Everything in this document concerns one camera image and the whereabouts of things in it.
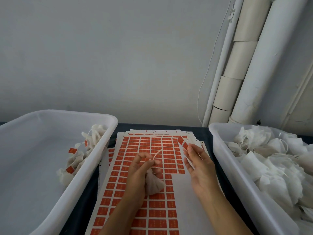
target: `right hand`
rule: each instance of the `right hand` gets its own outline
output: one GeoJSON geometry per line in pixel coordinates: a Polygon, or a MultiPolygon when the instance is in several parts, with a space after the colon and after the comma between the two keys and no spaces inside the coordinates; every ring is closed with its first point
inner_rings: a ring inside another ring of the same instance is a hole
{"type": "Polygon", "coordinates": [[[220,190],[215,165],[204,149],[190,143],[187,150],[183,150],[185,156],[194,166],[193,168],[187,158],[184,158],[184,163],[191,175],[191,183],[194,192],[200,201],[209,196],[212,191],[220,190]]]}

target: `stack of label sheets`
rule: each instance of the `stack of label sheets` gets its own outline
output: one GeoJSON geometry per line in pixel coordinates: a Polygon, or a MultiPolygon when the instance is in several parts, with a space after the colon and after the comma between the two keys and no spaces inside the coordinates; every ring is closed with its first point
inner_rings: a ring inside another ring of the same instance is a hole
{"type": "Polygon", "coordinates": [[[183,163],[183,147],[204,142],[192,132],[181,130],[130,130],[117,134],[115,148],[104,151],[99,169],[98,200],[85,235],[96,235],[121,200],[126,187],[128,167],[139,152],[162,161],[161,177],[165,188],[146,196],[132,223],[130,234],[189,235],[214,234],[212,226],[195,196],[190,174],[183,163]]]}

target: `hand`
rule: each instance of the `hand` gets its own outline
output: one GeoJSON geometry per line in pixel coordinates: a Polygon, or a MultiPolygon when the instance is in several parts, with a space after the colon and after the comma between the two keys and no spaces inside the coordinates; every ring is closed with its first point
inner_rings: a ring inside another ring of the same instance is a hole
{"type": "MultiPolygon", "coordinates": [[[[129,166],[126,189],[123,199],[126,199],[137,209],[139,209],[142,206],[146,195],[145,181],[147,170],[149,170],[154,165],[160,164],[162,164],[162,162],[159,160],[153,160],[153,156],[151,156],[149,153],[138,153],[129,166]],[[142,166],[140,166],[139,162],[146,157],[150,160],[146,161],[142,166]]],[[[163,170],[160,168],[152,168],[152,172],[153,174],[156,174],[156,176],[160,176],[162,171],[163,170]]]]}
{"type": "Polygon", "coordinates": [[[215,165],[204,149],[189,144],[187,150],[184,150],[185,156],[191,161],[194,168],[190,165],[187,158],[184,163],[191,175],[191,183],[197,197],[202,202],[212,190],[219,190],[215,165]]]}

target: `white cable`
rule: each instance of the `white cable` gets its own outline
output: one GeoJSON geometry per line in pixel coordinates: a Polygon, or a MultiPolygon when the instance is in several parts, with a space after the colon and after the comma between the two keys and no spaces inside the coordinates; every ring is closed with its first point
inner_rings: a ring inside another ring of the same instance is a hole
{"type": "Polygon", "coordinates": [[[198,100],[197,100],[197,113],[198,113],[198,119],[199,119],[199,121],[200,121],[201,124],[202,124],[202,122],[201,122],[201,119],[200,119],[200,117],[199,117],[199,108],[198,108],[199,97],[200,97],[200,90],[201,90],[201,88],[202,88],[202,86],[203,86],[203,83],[204,83],[204,81],[205,81],[205,78],[207,77],[207,74],[208,74],[208,72],[209,72],[211,60],[212,60],[212,57],[213,57],[213,54],[214,54],[214,50],[215,50],[215,46],[216,46],[216,42],[217,42],[217,39],[218,39],[218,37],[219,37],[219,34],[221,33],[221,29],[222,29],[223,23],[224,23],[224,21],[225,21],[225,18],[226,18],[226,16],[227,16],[228,9],[229,9],[229,7],[230,7],[230,3],[231,3],[231,2],[232,2],[232,0],[229,0],[229,4],[228,4],[227,11],[226,11],[226,13],[225,13],[224,19],[223,19],[223,21],[222,21],[221,27],[220,27],[220,29],[219,29],[218,35],[217,35],[216,40],[215,40],[215,43],[214,43],[213,53],[212,53],[212,56],[211,56],[210,61],[209,61],[209,66],[208,66],[207,73],[205,74],[204,79],[203,79],[203,82],[202,82],[202,84],[201,84],[201,86],[200,86],[200,89],[199,89],[198,100]]]}

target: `left hand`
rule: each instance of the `left hand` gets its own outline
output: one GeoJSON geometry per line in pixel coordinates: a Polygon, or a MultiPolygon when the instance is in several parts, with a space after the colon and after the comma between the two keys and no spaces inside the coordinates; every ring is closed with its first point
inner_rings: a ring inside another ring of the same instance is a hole
{"type": "MultiPolygon", "coordinates": [[[[162,164],[159,160],[154,160],[153,156],[149,153],[138,153],[128,170],[128,177],[126,182],[126,189],[123,196],[124,200],[132,203],[139,209],[144,201],[146,190],[145,190],[145,181],[146,181],[146,173],[154,165],[162,164]],[[149,158],[151,160],[146,161],[142,166],[139,165],[139,162],[142,158],[149,158]]],[[[160,176],[162,174],[162,169],[160,168],[152,168],[153,174],[156,176],[160,176]]]]}

